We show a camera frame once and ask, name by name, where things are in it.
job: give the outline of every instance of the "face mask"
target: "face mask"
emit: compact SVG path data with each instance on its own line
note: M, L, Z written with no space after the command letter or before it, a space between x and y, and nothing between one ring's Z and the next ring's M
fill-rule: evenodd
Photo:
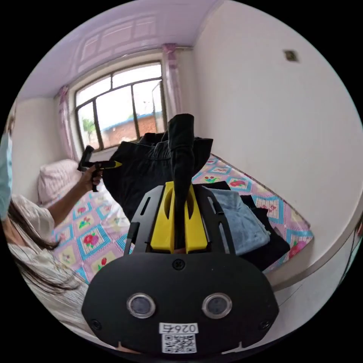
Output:
M0 219L4 221L8 215L12 188L11 167L12 141L9 133L1 137L0 142Z

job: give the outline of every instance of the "screw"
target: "screw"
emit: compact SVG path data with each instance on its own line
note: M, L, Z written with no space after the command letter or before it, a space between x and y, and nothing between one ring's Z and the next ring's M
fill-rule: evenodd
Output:
M102 329L101 323L98 320L96 320L96 319L93 319L92 322L91 322L91 324L92 324L92 328L94 330L101 330Z
M179 258L173 262L173 268L177 271L182 270L184 267L185 267L185 262Z
M258 330L266 330L267 328L270 327L270 322L268 320L264 320L262 321L259 326L258 326Z

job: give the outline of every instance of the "label sticker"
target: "label sticker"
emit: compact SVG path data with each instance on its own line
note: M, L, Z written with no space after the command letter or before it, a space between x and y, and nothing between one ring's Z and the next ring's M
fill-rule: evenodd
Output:
M159 323L159 334L198 334L198 324Z
M163 353L190 354L197 352L195 334L162 334Z

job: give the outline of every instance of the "camera lens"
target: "camera lens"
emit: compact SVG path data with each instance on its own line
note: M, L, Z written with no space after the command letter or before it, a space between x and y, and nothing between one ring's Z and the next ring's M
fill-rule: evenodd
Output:
M150 296L137 293L127 300L127 309L134 317L146 319L154 314L156 306Z
M206 297L202 304L203 313L211 319L221 319L232 309L231 299L222 293L215 293Z

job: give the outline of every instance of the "woman's arm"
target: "woman's arm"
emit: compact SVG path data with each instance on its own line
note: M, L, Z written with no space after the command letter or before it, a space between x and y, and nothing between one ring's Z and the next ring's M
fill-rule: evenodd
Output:
M98 185L102 177L102 171L98 173L98 176L93 178L92 173L96 170L95 166L92 166L85 171L79 180L79 182L60 200L48 208L48 211L54 219L54 226L57 227L68 216L69 212L75 206L75 204L86 194L92 190L92 185Z

